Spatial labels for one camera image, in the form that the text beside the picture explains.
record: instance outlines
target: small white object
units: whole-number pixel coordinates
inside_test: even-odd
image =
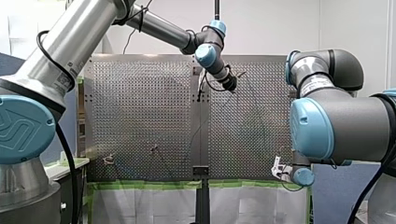
[[[280,157],[276,156],[274,166],[271,168],[272,175],[280,180],[292,183],[290,179],[292,167],[279,163]]]
[[[66,210],[66,203],[61,203],[61,213],[64,212]]]

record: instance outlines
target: black cable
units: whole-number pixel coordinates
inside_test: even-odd
[[[85,189],[85,178],[81,178],[81,181],[82,181],[82,183],[81,183],[81,195],[80,195],[80,198],[79,198],[79,208],[78,208],[78,221],[80,220],[80,218],[81,218],[81,213],[82,213],[82,207],[83,207],[83,205],[84,205],[84,189]]]
[[[123,50],[122,54],[125,54],[125,51],[126,51],[126,49],[128,48],[128,45],[129,45],[129,41],[131,40],[131,36],[134,34],[135,31],[136,31],[136,29],[134,29],[134,30],[129,34],[129,36],[128,36],[128,41],[126,42],[126,45],[125,45],[125,47],[124,47],[124,50]]]
[[[204,83],[204,78],[205,78],[205,76],[203,76],[203,77],[201,78],[201,83],[199,84],[199,87],[198,87],[197,102],[201,102],[202,84]]]
[[[193,30],[186,30],[186,32],[190,32],[194,35],[194,45],[196,48],[198,48],[199,44],[198,44],[197,34]]]
[[[207,86],[209,86],[209,88],[212,89],[213,91],[227,91],[225,89],[218,90],[218,89],[214,88],[212,85],[210,85],[209,80],[207,80],[207,71],[206,70],[205,70],[204,78],[206,80]]]
[[[378,171],[373,176],[373,179],[370,180],[370,182],[367,184],[366,188],[364,188],[364,190],[361,192],[361,195],[359,196],[358,200],[355,203],[355,206],[353,207],[353,209],[350,213],[347,224],[353,224],[353,221],[355,220],[355,216],[358,213],[358,210],[361,207],[361,203],[364,201],[364,198],[366,197],[367,193],[375,185],[376,181],[378,181],[379,177],[384,173],[385,169],[394,160],[395,156],[396,156],[396,143],[393,144],[393,147],[385,155],[384,160],[383,160],[383,162],[381,162],[382,164],[379,167]]]
[[[142,7],[138,12],[136,12],[134,15],[132,15],[130,18],[126,19],[126,21],[129,21],[133,19],[135,16],[137,16],[139,13],[142,13],[142,16],[140,17],[139,21],[139,33],[142,31],[142,26],[143,26],[143,19],[144,19],[144,14],[149,10],[149,5],[151,4],[152,0],[149,0],[148,4],[145,7]],[[125,54],[126,49],[128,48],[129,42],[131,41],[131,36],[134,34],[136,29],[134,29],[128,36],[128,41],[125,44],[124,50],[122,54]]]
[[[67,77],[69,78],[70,84],[71,84],[71,86],[70,86],[70,88],[69,88],[68,91],[71,91],[71,90],[73,90],[73,89],[75,88],[75,86],[76,86],[75,78],[74,78],[63,66],[61,66],[60,64],[58,64],[57,62],[55,62],[55,61],[51,58],[51,56],[49,55],[49,53],[44,49],[43,44],[42,44],[42,42],[41,42],[41,36],[42,36],[42,35],[46,35],[48,32],[49,32],[49,31],[41,31],[40,33],[38,33],[38,35],[37,35],[35,41],[37,42],[37,46],[38,46],[39,49],[41,49],[41,52],[43,52],[44,56],[46,56],[46,58],[47,58],[50,62],[52,62],[52,63],[53,63],[56,67],[58,67],[65,75],[67,75]]]
[[[206,29],[211,29],[212,31],[216,32],[216,34],[220,37],[221,45],[222,45],[222,48],[223,48],[224,47],[224,37],[221,34],[221,32],[218,29],[211,27],[210,25],[203,26],[202,29],[201,29],[201,32],[203,32],[205,30],[205,28]]]
[[[76,165],[74,164],[72,150],[67,144],[67,140],[64,137],[59,123],[56,124],[56,133],[58,134],[59,140],[61,141],[62,147],[64,148],[64,154],[66,154],[67,162],[69,163],[70,176],[72,178],[72,224],[78,224],[78,182],[76,174]]]

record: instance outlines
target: black pole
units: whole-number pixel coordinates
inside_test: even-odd
[[[220,20],[220,0],[215,0],[215,20]]]

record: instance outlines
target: metal stand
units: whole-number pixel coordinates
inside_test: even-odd
[[[195,204],[195,223],[210,224],[210,197],[209,197],[209,167],[193,167],[194,175],[198,175],[202,186],[197,189]]]
[[[195,224],[210,224],[209,166],[208,166],[208,122],[210,112],[210,91],[200,86],[199,65],[192,67],[191,77],[191,145],[192,173],[195,180],[201,180],[202,186],[196,190]]]

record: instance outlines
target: white paper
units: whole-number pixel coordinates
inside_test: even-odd
[[[0,10],[0,53],[11,54],[8,37],[8,16]]]
[[[35,39],[31,38],[10,38],[9,39],[11,45],[11,55],[17,58],[27,59],[29,55],[32,54],[33,50],[35,50],[36,42]]]
[[[33,15],[9,15],[9,38],[29,39],[37,35],[37,20]]]

